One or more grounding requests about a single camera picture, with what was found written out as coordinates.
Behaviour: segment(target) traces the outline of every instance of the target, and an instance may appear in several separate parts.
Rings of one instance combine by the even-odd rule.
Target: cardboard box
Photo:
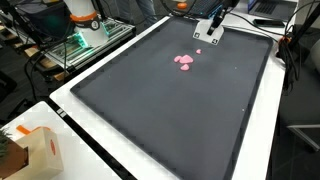
[[[57,136],[39,128],[16,141],[28,148],[29,164],[6,180],[50,180],[63,171]]]

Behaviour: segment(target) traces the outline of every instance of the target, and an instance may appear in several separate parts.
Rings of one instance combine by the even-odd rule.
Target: black cable
[[[103,0],[104,3],[106,3],[107,7],[108,7],[108,10],[109,10],[109,14],[110,14],[110,17],[113,18],[113,15],[112,15],[112,12],[111,12],[111,9],[110,9],[110,6],[109,6],[109,3],[107,2],[107,0]]]
[[[40,29],[38,29],[38,28],[36,28],[34,25],[32,25],[32,24],[30,24],[31,26],[32,26],[32,28],[33,29],[35,29],[38,33],[41,33],[41,34],[44,34],[44,35],[46,35],[46,36],[48,36],[48,37],[51,37],[51,38],[53,38],[53,39],[59,39],[60,41],[61,40],[64,40],[66,37],[66,35],[68,34],[68,32],[70,31],[70,25],[71,25],[71,21],[69,21],[68,22],[68,26],[67,26],[67,30],[66,30],[66,32],[65,32],[65,34],[63,35],[63,37],[61,38],[61,37],[58,37],[58,36],[54,36],[54,35],[50,35],[50,34],[47,34],[47,33],[45,33],[45,32],[43,32],[43,31],[41,31]]]
[[[263,34],[263,35],[269,37],[270,39],[272,39],[272,40],[275,41],[276,43],[278,43],[278,41],[277,41],[275,38],[269,36],[268,34],[266,34],[266,33],[264,33],[264,32],[261,32],[261,31],[256,31],[256,30],[253,30],[253,29],[247,29],[247,28],[236,27],[236,26],[226,26],[226,25],[222,25],[222,26],[223,26],[223,27],[227,27],[227,28],[237,28],[237,29],[243,29],[243,30],[248,30],[248,31],[260,33],[260,34]]]
[[[298,81],[300,78],[300,68],[301,68],[301,47],[300,47],[300,57],[299,57],[299,67],[298,69],[296,68],[292,52],[288,46],[290,39],[288,38],[289,31],[291,27],[289,26],[289,23],[291,22],[292,18],[303,8],[307,7],[308,5],[314,5],[314,3],[319,3],[320,1],[313,1],[310,3],[307,3],[303,6],[301,6],[299,9],[297,9],[289,18],[288,23],[286,24],[283,39],[279,42],[279,56],[280,58],[284,61],[285,67],[286,67],[286,72],[285,72],[285,80],[283,84],[283,90],[287,93],[290,93],[293,90],[293,83],[294,81]]]
[[[67,36],[67,34],[68,34],[68,32],[69,32],[70,24],[71,24],[71,23],[69,22],[69,23],[68,23],[68,27],[67,27],[67,31],[65,32],[65,34],[64,34],[64,36],[63,36],[63,38],[62,38],[63,41],[67,40],[66,36]],[[46,52],[44,52],[44,53],[42,53],[42,51],[39,52],[39,53],[41,53],[41,54],[39,55],[39,57],[37,58],[37,60],[35,60],[34,64],[32,65],[32,68],[31,68],[31,70],[30,70],[30,76],[29,76],[28,71],[27,71],[27,66],[28,66],[29,63],[31,63],[31,58],[29,58],[29,60],[28,60],[27,63],[25,64],[25,74],[26,74],[26,76],[28,77],[28,80],[29,80],[29,82],[30,82],[30,85],[31,85],[31,88],[32,88],[33,98],[34,98],[34,100],[35,100],[36,102],[37,102],[38,100],[37,100],[37,98],[36,98],[35,89],[37,89],[39,92],[41,92],[41,91],[37,88],[37,86],[35,86],[35,83],[33,82],[33,71],[34,71],[34,69],[35,69],[35,66],[36,66],[36,64],[41,60],[41,58],[42,58],[48,51],[50,51],[52,48],[54,48],[56,45],[58,45],[58,44],[60,44],[60,43],[61,43],[60,41],[54,42],[54,43],[51,44],[49,47],[47,47],[47,51],[46,51]]]
[[[284,36],[285,36],[285,37],[287,37],[288,25],[289,25],[290,21],[292,20],[292,18],[294,17],[294,15],[296,15],[299,11],[301,11],[301,9],[305,8],[305,7],[308,6],[308,5],[314,4],[314,3],[320,3],[320,1],[313,1],[313,2],[310,2],[310,3],[307,3],[307,4],[303,5],[303,6],[301,6],[299,9],[297,9],[297,10],[290,16],[290,18],[289,18],[289,20],[288,20],[288,23],[286,24],[285,31],[284,31]]]
[[[309,8],[309,10],[308,10],[306,19],[305,19],[304,21],[306,21],[306,20],[308,19],[308,17],[309,17],[309,15],[310,15],[310,12],[311,12],[311,10],[312,10],[312,8],[313,8],[313,5],[314,5],[315,1],[316,1],[316,0],[313,0],[312,4],[311,4],[311,6],[310,6],[310,8]]]
[[[253,24],[253,23],[251,23],[249,20],[247,20],[246,18],[244,18],[244,17],[242,17],[242,16],[240,16],[240,15],[234,14],[234,13],[232,13],[232,12],[230,12],[230,13],[228,13],[228,14],[231,14],[231,15],[233,15],[233,16],[236,16],[236,17],[239,17],[239,18],[241,18],[241,19],[245,20],[245,21],[246,21],[247,23],[249,23],[251,26],[253,26],[253,27],[257,28],[257,29],[260,29],[261,31],[265,31],[265,32],[267,32],[267,33],[271,33],[271,34],[275,34],[275,35],[283,36],[283,34],[280,34],[280,33],[276,33],[276,32],[272,32],[272,31],[268,31],[268,30],[262,29],[262,28],[260,28],[260,27],[258,27],[258,26],[256,26],[256,25],[254,25],[254,24]]]
[[[25,43],[25,44],[28,44],[29,38],[30,38],[30,36],[27,37],[27,40],[26,40],[26,43]]]
[[[36,93],[35,93],[34,85],[33,85],[32,80],[31,80],[31,78],[30,78],[30,76],[29,76],[29,74],[28,74],[28,64],[31,62],[31,60],[34,58],[34,56],[38,55],[38,53],[41,53],[41,52],[37,52],[37,53],[33,54],[33,55],[28,59],[28,61],[24,64],[24,73],[25,73],[25,75],[27,76],[28,81],[29,81],[29,83],[30,83],[30,85],[31,85],[32,96],[33,96],[33,99],[34,99],[36,102],[38,102],[38,99],[37,99],[37,96],[36,96]]]
[[[30,70],[30,79],[31,79],[31,84],[32,86],[39,92],[42,93],[42,91],[40,89],[37,88],[37,86],[35,85],[34,81],[33,81],[33,71],[35,69],[35,66],[40,62],[40,60],[42,60],[42,57],[47,53],[48,51],[46,52],[41,52],[41,54],[38,56],[38,58],[34,61],[32,67],[31,67],[31,70]]]
[[[21,37],[20,37],[20,34],[19,34],[19,31],[18,31],[18,28],[17,28],[17,26],[16,26],[16,23],[15,23],[15,21],[14,21],[13,17],[12,17],[12,27],[16,30],[16,34],[17,34],[17,36],[18,36],[18,38],[19,38],[20,42],[22,42],[22,39],[21,39]]]

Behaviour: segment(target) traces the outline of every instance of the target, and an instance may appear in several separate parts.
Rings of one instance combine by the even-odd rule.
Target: orange object
[[[291,41],[291,38],[283,36],[281,39],[279,39],[279,44],[281,41],[285,41],[285,42],[289,43]]]
[[[75,16],[73,14],[70,15],[72,21],[75,21],[75,22],[79,22],[79,21],[88,21],[90,19],[93,19],[97,16],[97,12],[93,12],[92,14],[89,14],[87,16]]]
[[[178,8],[178,9],[186,9],[187,6],[188,6],[187,3],[178,3],[178,4],[177,4],[177,8]]]
[[[25,127],[23,127],[23,126],[21,126],[21,125],[19,125],[16,129],[17,129],[18,131],[20,131],[22,134],[28,135],[28,134],[30,134],[31,132],[33,132],[33,131],[35,131],[35,130],[37,130],[37,129],[39,129],[39,128],[45,128],[45,129],[48,129],[49,131],[51,131],[50,128],[44,127],[44,126],[39,126],[39,127],[35,128],[35,129],[32,130],[32,131],[29,131],[28,129],[26,129]]]

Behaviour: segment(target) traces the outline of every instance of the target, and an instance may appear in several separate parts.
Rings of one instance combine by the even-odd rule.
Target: floor
[[[154,1],[157,13],[165,13],[159,0]],[[112,10],[111,14],[116,15],[117,12],[113,0],[107,0],[107,2]],[[144,18],[137,5],[134,1],[131,3],[135,21],[142,21]],[[143,24],[139,25],[137,27],[138,33],[143,29]],[[17,55],[11,48],[4,46],[0,49],[0,70],[18,83],[15,91],[0,103],[0,120],[3,120],[0,122],[2,124],[4,120],[7,120],[8,114],[17,103],[23,98],[32,99],[30,84],[23,72],[25,62],[26,58],[23,55]],[[41,91],[38,94],[44,96],[43,100],[46,100],[46,96],[61,85],[45,83],[38,73],[34,73],[34,81]],[[28,107],[22,107],[20,111],[23,112],[26,109]],[[320,142],[319,131],[312,131],[310,133]],[[278,131],[275,133],[270,159],[270,178],[268,180],[320,180],[320,152],[312,152],[304,142],[282,125],[279,125]]]
[[[277,129],[268,180],[320,180],[320,152],[314,152],[282,125]],[[315,141],[320,141],[318,129],[306,133]]]

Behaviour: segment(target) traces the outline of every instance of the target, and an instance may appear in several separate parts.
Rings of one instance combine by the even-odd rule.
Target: wire
[[[16,26],[16,23],[15,23],[15,20],[14,20],[14,19],[12,19],[12,27],[16,30],[16,34],[17,34],[20,42],[22,42],[22,39],[21,39],[21,37],[20,37],[19,31],[18,31],[18,28],[17,28],[17,26]]]
[[[103,0],[103,2],[106,3],[106,5],[107,5],[107,7],[108,7],[108,10],[109,10],[109,14],[110,14],[110,16],[113,18],[113,15],[112,15],[112,12],[111,12],[109,3],[107,2],[107,0]]]
[[[68,26],[67,26],[67,30],[66,30],[66,32],[65,32],[65,34],[63,35],[63,37],[61,38],[61,37],[58,37],[58,36],[54,36],[54,35],[51,35],[51,34],[47,34],[47,33],[45,33],[45,32],[43,32],[43,31],[41,31],[40,29],[38,29],[38,28],[36,28],[33,24],[30,24],[38,33],[41,33],[41,34],[44,34],[44,35],[46,35],[46,36],[48,36],[48,37],[51,37],[51,38],[53,38],[54,40],[56,40],[56,39],[59,39],[59,40],[64,40],[66,37],[66,34],[68,34],[68,32],[70,31],[70,25],[71,25],[71,22],[69,21],[68,22]]]
[[[32,65],[32,68],[30,70],[30,79],[31,79],[31,84],[32,86],[39,92],[42,93],[42,91],[40,89],[37,88],[37,86],[35,85],[34,81],[33,81],[33,72],[34,72],[34,69],[35,69],[35,66],[40,62],[40,60],[42,60],[42,57],[47,53],[48,51],[44,52],[44,53],[41,53],[41,55],[38,56],[38,58],[35,60],[35,62],[33,63]]]
[[[314,4],[314,3],[320,3],[320,1],[313,1],[313,2],[310,2],[310,3],[307,3],[307,4],[303,5],[303,6],[301,6],[299,9],[297,9],[296,12],[294,12],[294,13],[290,16],[290,18],[289,18],[289,20],[288,20],[288,23],[287,23],[287,25],[286,25],[285,31],[284,31],[284,36],[285,36],[285,37],[287,37],[288,25],[289,25],[290,21],[292,20],[292,18],[294,17],[294,15],[296,15],[299,11],[301,11],[301,9],[305,8],[305,7],[308,6],[308,5]]]
[[[30,38],[30,36],[27,37],[27,40],[26,40],[26,43],[25,43],[25,44],[28,44],[29,38]]]
[[[256,30],[253,30],[253,29],[247,29],[247,28],[236,27],[236,26],[225,26],[225,25],[222,25],[222,26],[223,26],[223,27],[227,27],[227,28],[237,28],[237,29],[242,29],[242,30],[247,30],[247,31],[252,31],[252,32],[260,33],[260,34],[263,34],[263,35],[269,37],[270,39],[272,39],[272,40],[275,41],[276,43],[278,43],[278,41],[277,41],[275,38],[269,36],[268,34],[266,34],[266,33],[264,33],[264,32],[261,32],[261,31],[256,31]]]
[[[306,19],[305,19],[304,21],[306,21],[306,20],[308,19],[309,15],[310,15],[310,12],[311,12],[311,9],[313,8],[313,5],[314,5],[315,1],[316,1],[316,0],[313,0],[311,6],[310,6],[310,8],[309,8],[309,11],[308,11],[308,13],[307,13]]]
[[[251,26],[253,26],[253,27],[257,28],[257,29],[260,29],[261,31],[265,31],[265,32],[267,32],[267,33],[271,33],[271,34],[275,34],[275,35],[283,36],[283,34],[280,34],[280,33],[276,33],[276,32],[272,32],[272,31],[268,31],[268,30],[262,29],[262,28],[260,28],[260,27],[258,27],[258,26],[256,26],[256,25],[254,25],[254,24],[253,24],[253,23],[251,23],[249,20],[247,20],[246,18],[244,18],[244,17],[242,17],[242,16],[240,16],[240,15],[234,14],[234,13],[232,13],[232,12],[230,12],[230,13],[228,13],[228,14],[231,14],[231,15],[233,15],[233,16],[236,16],[236,17],[239,17],[239,18],[241,18],[241,19],[245,20],[245,21],[246,21],[247,23],[249,23]]]
[[[35,93],[35,88],[34,88],[33,82],[32,82],[32,80],[31,80],[31,78],[30,78],[30,76],[29,76],[29,74],[28,74],[28,64],[31,62],[31,59],[33,59],[34,56],[36,56],[37,54],[38,54],[38,53],[33,54],[33,55],[28,59],[28,61],[24,64],[24,73],[25,73],[25,75],[27,76],[28,81],[29,81],[29,83],[30,83],[30,85],[31,85],[32,96],[33,96],[33,99],[34,99],[36,102],[38,101],[38,99],[37,99],[37,96],[36,96],[36,93]]]

